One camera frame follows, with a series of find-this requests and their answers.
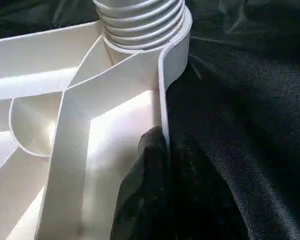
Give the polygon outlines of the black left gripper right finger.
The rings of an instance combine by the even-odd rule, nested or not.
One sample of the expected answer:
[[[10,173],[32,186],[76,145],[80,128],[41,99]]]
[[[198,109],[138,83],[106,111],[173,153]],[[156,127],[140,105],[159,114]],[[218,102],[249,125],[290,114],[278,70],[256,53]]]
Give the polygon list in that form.
[[[186,133],[170,138],[179,240],[247,240],[234,196],[203,149]]]

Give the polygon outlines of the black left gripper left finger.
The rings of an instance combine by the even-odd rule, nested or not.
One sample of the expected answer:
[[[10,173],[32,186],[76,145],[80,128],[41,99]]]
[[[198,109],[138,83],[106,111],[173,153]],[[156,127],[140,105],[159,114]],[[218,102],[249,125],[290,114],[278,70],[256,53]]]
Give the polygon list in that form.
[[[172,238],[171,171],[160,126],[144,133],[138,156],[119,187],[110,239]]]

